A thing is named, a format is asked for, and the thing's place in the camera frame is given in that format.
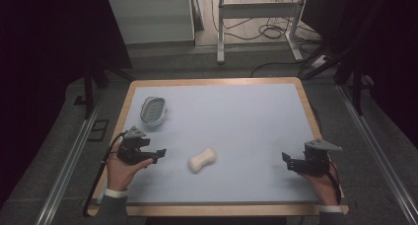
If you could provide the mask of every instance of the shirt sleeve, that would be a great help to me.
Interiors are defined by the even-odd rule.
[[[319,207],[320,225],[345,225],[347,224],[345,215],[340,206],[320,206]]]
[[[114,198],[126,197],[126,196],[128,196],[128,190],[116,191],[116,190],[112,190],[110,188],[107,188],[107,189],[104,190],[104,195],[107,195],[109,197],[114,197]]]

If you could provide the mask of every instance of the gray carpet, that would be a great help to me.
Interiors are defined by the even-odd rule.
[[[256,66],[268,62],[293,62],[287,45],[257,50],[230,47],[226,64],[216,64],[213,49],[198,49],[190,53],[154,52],[149,56],[132,56],[133,70],[129,74],[138,79],[191,79],[249,77]],[[259,69],[254,77],[296,76],[299,65],[270,65]],[[322,137],[343,147],[343,152],[331,152],[339,168],[342,188],[350,206],[350,224],[408,224],[396,199],[375,163],[364,139],[348,113],[340,93],[332,83],[329,70],[309,81],[304,88],[317,112]],[[87,142],[65,190],[52,224],[89,224],[92,218],[82,215],[83,203],[98,172],[100,161],[111,140],[129,83],[107,73],[110,85],[105,89],[104,101],[97,119],[108,119],[107,132],[102,142]],[[74,106],[77,96],[83,95],[82,80],[68,87],[66,102],[52,130],[44,141],[31,166],[16,186],[0,213],[0,224],[34,224],[62,163],[80,129],[84,107]],[[390,163],[413,197],[418,197],[418,153],[402,132],[388,119],[370,98],[363,94],[365,118],[383,144]],[[288,224],[299,224],[299,217],[289,217]],[[133,217],[131,224],[143,224],[144,218]],[[307,217],[303,224],[317,224],[317,218]]]

